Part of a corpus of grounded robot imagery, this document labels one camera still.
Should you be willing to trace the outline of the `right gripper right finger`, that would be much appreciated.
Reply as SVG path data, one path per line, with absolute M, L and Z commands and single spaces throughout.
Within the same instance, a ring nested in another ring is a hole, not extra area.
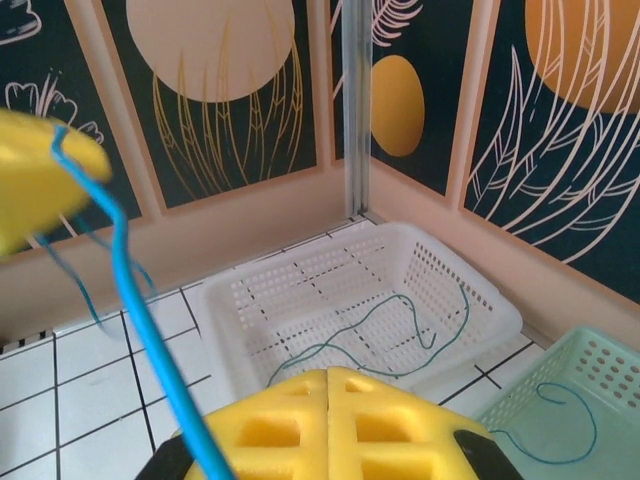
M 327 369 L 330 479 L 519 479 L 480 423 L 344 367 Z

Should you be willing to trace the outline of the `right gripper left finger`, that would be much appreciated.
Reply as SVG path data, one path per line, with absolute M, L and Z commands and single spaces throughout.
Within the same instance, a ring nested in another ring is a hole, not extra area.
M 327 477 L 327 372 L 291 377 L 204 416 L 236 479 Z

